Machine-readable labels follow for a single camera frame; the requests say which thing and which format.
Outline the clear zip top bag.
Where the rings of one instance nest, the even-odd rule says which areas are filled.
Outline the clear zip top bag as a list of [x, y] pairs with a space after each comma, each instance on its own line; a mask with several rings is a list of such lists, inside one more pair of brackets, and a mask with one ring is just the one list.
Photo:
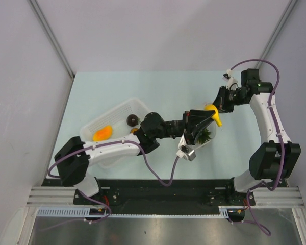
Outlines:
[[219, 119], [218, 110], [213, 104], [207, 104], [203, 110], [192, 109], [183, 114], [184, 130], [178, 149], [185, 152], [185, 147], [196, 150], [213, 139], [212, 123]]

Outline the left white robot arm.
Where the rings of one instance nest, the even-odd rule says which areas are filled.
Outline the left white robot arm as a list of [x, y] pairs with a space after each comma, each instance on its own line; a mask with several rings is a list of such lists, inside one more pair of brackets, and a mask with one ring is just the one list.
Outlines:
[[158, 140], [164, 138], [179, 138], [176, 159], [193, 161], [195, 149], [209, 141], [206, 130], [212, 123], [222, 126], [215, 109], [186, 111], [181, 120], [171, 121], [151, 112], [139, 129], [118, 139], [83, 142], [78, 136], [70, 138], [56, 153], [55, 163], [47, 174], [53, 177], [52, 170], [57, 168], [57, 178], [62, 186], [75, 187], [91, 204], [97, 204], [102, 200], [103, 192], [96, 178], [87, 173], [89, 167], [128, 156], [146, 157], [159, 147]]

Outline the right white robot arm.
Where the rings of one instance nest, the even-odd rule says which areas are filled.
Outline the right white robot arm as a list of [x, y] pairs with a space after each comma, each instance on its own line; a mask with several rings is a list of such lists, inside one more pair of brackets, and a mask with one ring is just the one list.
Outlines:
[[212, 117], [221, 127], [221, 113], [231, 113], [235, 106], [250, 105], [257, 120], [261, 145], [251, 156], [248, 170], [233, 179], [233, 187], [226, 190], [225, 199], [231, 205], [243, 200], [243, 192], [262, 185], [276, 189], [280, 181], [290, 177], [301, 154], [301, 147], [293, 143], [279, 117], [274, 95], [275, 86], [260, 80], [258, 69], [241, 73], [241, 85], [228, 69], [223, 78], [227, 85], [219, 88], [212, 108]]

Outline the orange papaya slice toy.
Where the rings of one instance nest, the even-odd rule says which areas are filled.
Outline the orange papaya slice toy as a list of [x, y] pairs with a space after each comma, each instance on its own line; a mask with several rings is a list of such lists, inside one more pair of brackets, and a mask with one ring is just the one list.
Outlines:
[[107, 125], [99, 130], [97, 130], [93, 136], [93, 141], [104, 141], [108, 140], [113, 134], [113, 127], [111, 125]]

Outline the toy pineapple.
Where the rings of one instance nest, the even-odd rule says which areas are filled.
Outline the toy pineapple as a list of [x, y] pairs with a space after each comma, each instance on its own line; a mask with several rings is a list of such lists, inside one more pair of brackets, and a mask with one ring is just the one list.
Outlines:
[[203, 145], [207, 142], [209, 142], [211, 140], [211, 132], [205, 128], [204, 130], [202, 130], [200, 136], [198, 137], [196, 143], [197, 144], [200, 144], [200, 145]]

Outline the yellow toy banana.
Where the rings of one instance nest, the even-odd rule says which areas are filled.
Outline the yellow toy banana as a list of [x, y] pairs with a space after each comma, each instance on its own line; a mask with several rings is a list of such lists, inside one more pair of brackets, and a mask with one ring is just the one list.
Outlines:
[[205, 106], [205, 110], [206, 111], [213, 111], [214, 115], [212, 116], [212, 120], [215, 121], [215, 123], [217, 124], [218, 127], [222, 127], [222, 121], [220, 119], [219, 111], [218, 111], [217, 107], [213, 104], [208, 104], [208, 105]]

